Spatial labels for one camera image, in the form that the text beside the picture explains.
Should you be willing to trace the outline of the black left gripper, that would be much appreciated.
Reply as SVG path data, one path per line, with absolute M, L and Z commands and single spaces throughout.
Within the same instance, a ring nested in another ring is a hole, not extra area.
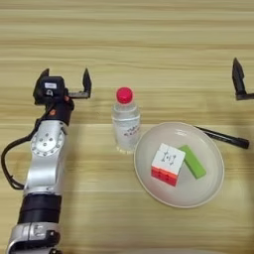
M 40 74 L 38 81 L 43 77 L 49 76 L 50 69 L 46 68 Z M 82 78 L 83 91 L 79 92 L 70 92 L 68 96 L 71 99 L 88 99 L 91 96 L 92 81 L 88 69 L 84 71 Z M 70 115 L 74 110 L 73 101 L 61 100 L 61 99 L 50 99 L 45 103 L 46 106 L 46 115 L 44 116 L 45 120 L 58 120 L 63 122 L 65 125 L 69 125 Z

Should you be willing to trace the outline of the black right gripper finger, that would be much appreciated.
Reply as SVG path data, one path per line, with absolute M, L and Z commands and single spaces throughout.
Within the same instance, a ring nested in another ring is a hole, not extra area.
M 237 100 L 254 99 L 254 93 L 248 93 L 244 84 L 244 71 L 238 59 L 233 60 L 232 81 L 235 88 L 235 96 Z

